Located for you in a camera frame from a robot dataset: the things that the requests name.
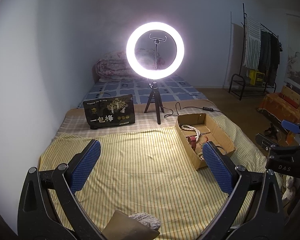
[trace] red leather strap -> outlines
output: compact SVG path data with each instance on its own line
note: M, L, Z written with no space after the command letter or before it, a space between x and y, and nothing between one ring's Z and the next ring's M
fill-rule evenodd
M191 145L191 148L193 150L195 150L195 148L197 147L197 142L195 141L195 136L189 136L188 137L188 142Z

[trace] yellow striped cloth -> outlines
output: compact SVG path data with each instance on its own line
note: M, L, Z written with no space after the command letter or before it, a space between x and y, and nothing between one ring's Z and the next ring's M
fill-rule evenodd
M265 158L228 118L214 118L233 139L232 160L250 171L265 170ZM40 170L55 169L81 152L91 138L60 134L41 157ZM102 153L83 189L81 205L102 230L115 210L128 215L149 213L160 219L158 239L195 239L218 212L227 194L209 169L196 171L175 127L99 136ZM51 197L62 223L71 228L53 190ZM242 221L249 192L235 224Z

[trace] black tripod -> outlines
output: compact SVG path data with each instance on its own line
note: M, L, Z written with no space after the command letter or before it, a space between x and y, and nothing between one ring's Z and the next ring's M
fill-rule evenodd
M155 43L154 69L157 69L158 44L160 43L160 41L166 41L167 37L165 36L164 39L160 39L160 38L151 37L151 34L150 34L150 39L154 40L154 43ZM148 111L150 103L154 103L155 104L155 111L157 113L157 121L158 121L158 124L161 124L160 108L161 108L161 111L163 113L164 113L164 109L163 109L163 105L162 105L162 100L161 100L158 84L155 80L152 80L151 82L149 82L149 86L151 88L151 93L149 95L149 99L148 99L148 102L147 102L147 105L146 105L145 113Z

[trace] tree illustration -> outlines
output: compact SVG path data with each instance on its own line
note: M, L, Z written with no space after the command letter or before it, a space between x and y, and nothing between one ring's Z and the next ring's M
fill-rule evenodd
M111 110L111 113L113 113L113 110L117 107L117 105L112 102L111 104L107 105L108 110Z
M122 110L120 112L124 113L126 107L128 107L128 104L124 101L121 101L120 104L119 104L119 107L122 108Z
M121 103L122 101L119 99L119 98L116 98L115 100L113 100L113 103L115 103L115 105L117 106L117 109L119 109L119 104Z

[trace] metal screw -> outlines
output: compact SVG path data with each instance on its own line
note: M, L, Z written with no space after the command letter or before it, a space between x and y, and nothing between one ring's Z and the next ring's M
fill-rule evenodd
M65 170L65 169L66 169L66 167L67 167L67 165L66 165L66 164L64 164L64 163L61 163L61 164L58 166L58 170L59 170L59 171L63 171L63 170Z
M35 167L31 167L30 169L29 169L29 173L34 173L36 171L36 168Z
M267 170L267 173L269 174L269 175L274 175L274 171L273 170Z
M242 166L242 165L238 165L238 166L237 166L237 170L243 172L243 171L246 170L246 167L244 167L244 166Z

